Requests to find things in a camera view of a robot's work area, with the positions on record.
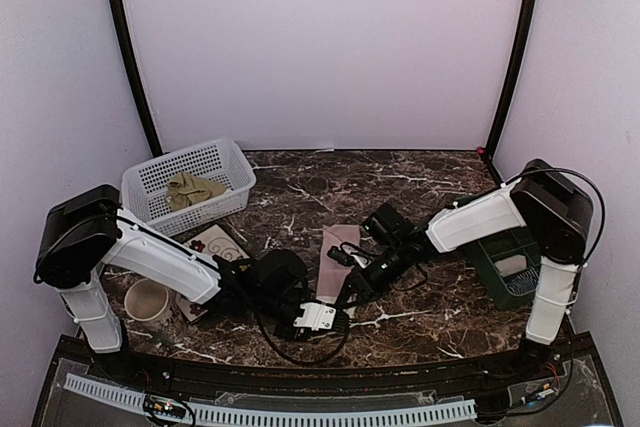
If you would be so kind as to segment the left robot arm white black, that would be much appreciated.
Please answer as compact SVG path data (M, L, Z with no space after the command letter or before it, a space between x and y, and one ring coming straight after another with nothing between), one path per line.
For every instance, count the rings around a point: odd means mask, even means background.
M52 287L80 327L95 366L120 383L141 374L124 322L100 281L99 268L132 271L211 313L250 313L262 327L271 319L286 338L320 331L349 335L349 316L313 299L301 258L278 250L260 260L226 260L191 250L151 228L119 201L108 184L53 207L47 214L33 281Z

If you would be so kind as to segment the pink white underwear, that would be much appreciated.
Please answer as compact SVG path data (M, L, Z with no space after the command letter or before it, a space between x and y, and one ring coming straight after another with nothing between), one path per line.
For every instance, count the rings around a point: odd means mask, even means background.
M336 224L323 228L316 299L326 304L333 304L337 300L351 270L328 256L331 247L339 247L343 242L359 245L360 227Z

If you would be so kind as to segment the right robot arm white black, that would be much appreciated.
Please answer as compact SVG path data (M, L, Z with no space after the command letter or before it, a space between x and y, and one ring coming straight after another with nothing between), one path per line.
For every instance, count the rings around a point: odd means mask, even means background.
M539 252L533 303L516 353L493 376L534 379L549 363L551 346L577 300L580 276L597 246L588 236L593 211L605 208L604 198L576 185L579 176L534 159L517 176L452 203L422 225L391 204L382 204L362 225L383 247L382 253L343 242L325 255L349 270L336 306L348 309L369 303L414 266L494 235L525 229Z

